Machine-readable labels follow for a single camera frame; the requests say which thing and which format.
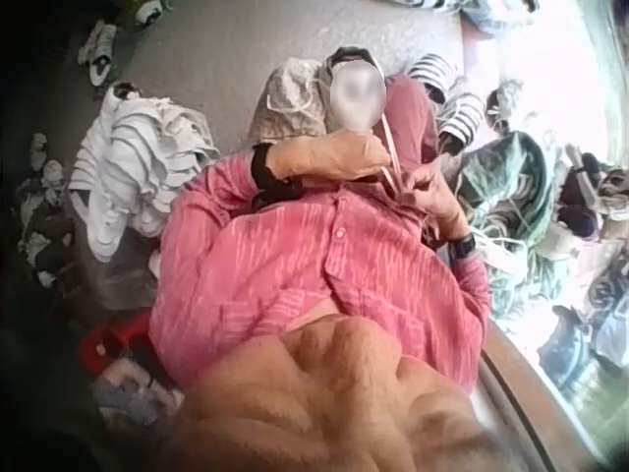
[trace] wristwatch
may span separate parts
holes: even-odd
[[[450,261],[459,261],[465,259],[476,249],[476,239],[474,234],[470,233],[461,239],[456,239],[448,243],[448,256]]]
[[[254,200],[254,207],[274,204],[286,200],[296,200],[302,195],[302,184],[299,179],[278,179],[266,166],[268,150],[271,143],[261,143],[254,146],[252,159],[252,177],[256,186],[261,190]]]

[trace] striped sneaker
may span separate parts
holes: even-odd
[[[485,102],[474,93],[462,92],[447,101],[436,118],[441,152],[457,155],[469,146],[485,118]]]
[[[443,57],[431,53],[411,64],[406,75],[424,84],[429,98],[443,105],[449,90],[456,82],[457,70]]]
[[[437,12],[458,12],[471,0],[392,0],[395,3],[413,8],[436,10]]]

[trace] pink striped shirt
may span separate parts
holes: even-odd
[[[285,332],[332,297],[469,390],[489,314],[483,263],[472,256],[450,269],[380,184],[305,191],[233,217],[258,192],[251,158],[207,169],[168,220],[149,333],[171,377],[187,386],[234,347]]]

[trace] gray floor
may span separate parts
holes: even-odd
[[[219,149],[229,152],[245,137],[273,68],[290,56],[323,59],[341,45],[369,48],[387,72],[426,51],[463,61],[458,15],[382,0],[180,0],[122,77],[145,94],[202,111]],[[47,96],[40,130],[52,156],[70,163],[98,109],[74,56]]]

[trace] man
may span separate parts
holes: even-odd
[[[520,470],[467,396],[486,272],[423,87],[393,78],[385,115],[396,200],[357,182],[390,163],[381,123],[227,157],[178,199],[150,327],[187,392],[165,470]],[[269,190],[292,200],[234,216]],[[451,267],[422,243],[425,214]]]

